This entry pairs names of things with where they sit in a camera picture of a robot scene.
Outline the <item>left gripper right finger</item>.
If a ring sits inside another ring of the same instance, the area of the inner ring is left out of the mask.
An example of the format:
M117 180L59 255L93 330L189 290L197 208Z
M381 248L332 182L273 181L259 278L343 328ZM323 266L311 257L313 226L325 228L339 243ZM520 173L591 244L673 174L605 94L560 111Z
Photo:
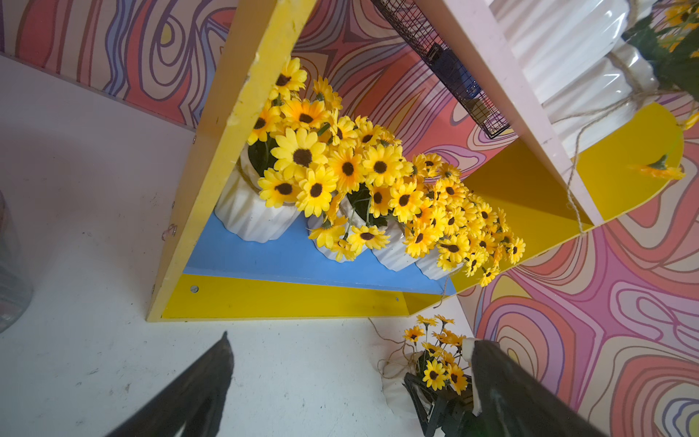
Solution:
M498 343L476 340L471 367L487 436L603 435L524 371Z

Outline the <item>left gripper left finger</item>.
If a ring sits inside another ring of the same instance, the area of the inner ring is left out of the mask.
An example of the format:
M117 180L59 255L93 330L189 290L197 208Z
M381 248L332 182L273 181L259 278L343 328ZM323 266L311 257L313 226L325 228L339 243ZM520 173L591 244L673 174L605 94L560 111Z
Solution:
M111 436L215 436L234 371L227 333Z

